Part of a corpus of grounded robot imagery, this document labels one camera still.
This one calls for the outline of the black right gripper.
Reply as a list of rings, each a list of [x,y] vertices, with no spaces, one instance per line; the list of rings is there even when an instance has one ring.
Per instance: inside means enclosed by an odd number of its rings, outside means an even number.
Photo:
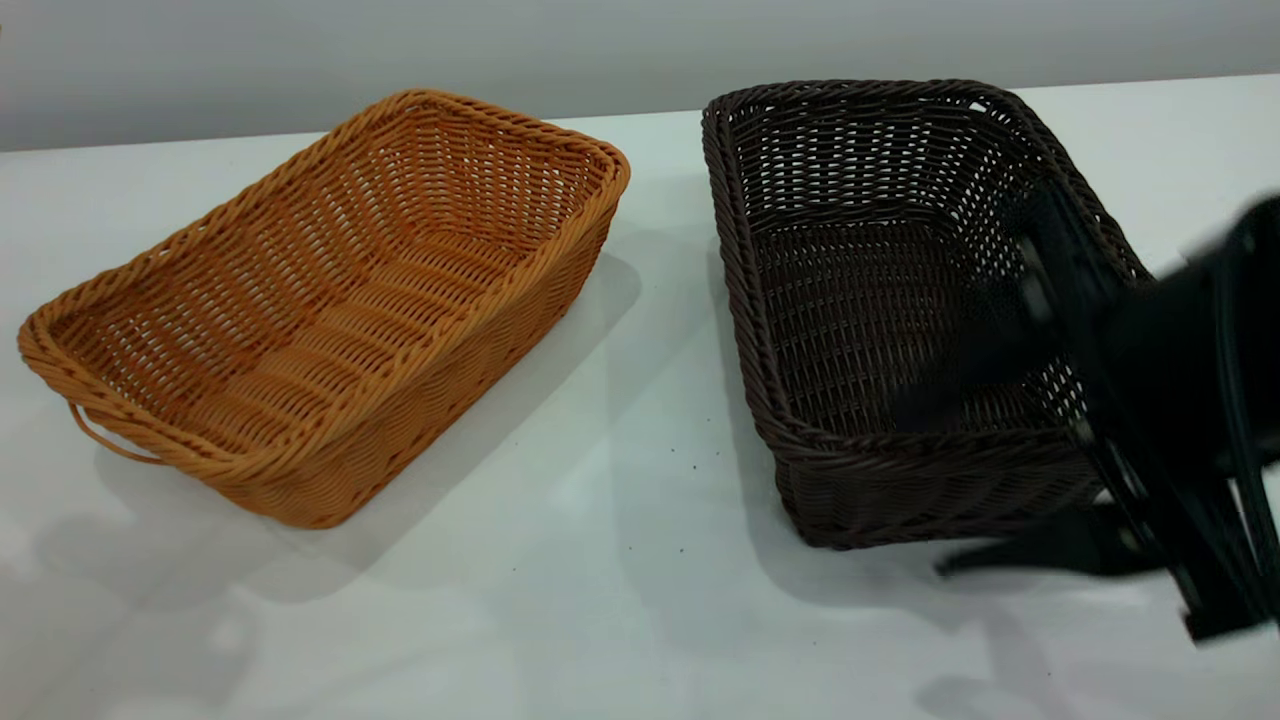
[[[1027,199],[1056,341],[1085,392],[1078,442],[1111,495],[934,571],[1165,570],[1196,642],[1277,624],[1277,525],[1263,483],[1277,462],[1277,196],[1155,281],[1116,278],[1060,187]],[[1046,332],[984,323],[945,345],[891,404],[895,429],[946,430],[965,404],[1025,375]]]

